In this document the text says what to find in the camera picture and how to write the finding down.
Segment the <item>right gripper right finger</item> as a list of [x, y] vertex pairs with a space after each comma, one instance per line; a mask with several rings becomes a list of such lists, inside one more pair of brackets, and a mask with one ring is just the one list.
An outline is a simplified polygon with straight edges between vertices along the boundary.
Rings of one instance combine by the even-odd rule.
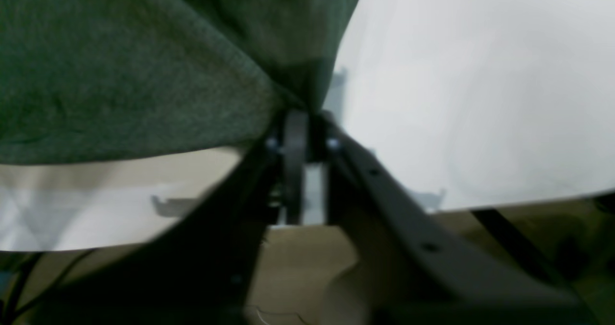
[[497, 210], [473, 212], [518, 268], [444, 229], [323, 111], [313, 143], [327, 164], [327, 222], [359, 257], [367, 325], [594, 325], [551, 262]]

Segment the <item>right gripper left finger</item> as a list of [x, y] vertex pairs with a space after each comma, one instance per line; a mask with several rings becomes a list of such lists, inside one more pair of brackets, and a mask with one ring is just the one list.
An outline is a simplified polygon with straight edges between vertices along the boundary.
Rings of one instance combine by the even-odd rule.
[[33, 304], [31, 325], [244, 325], [268, 226], [302, 211], [309, 115], [286, 112], [215, 191], [153, 242]]

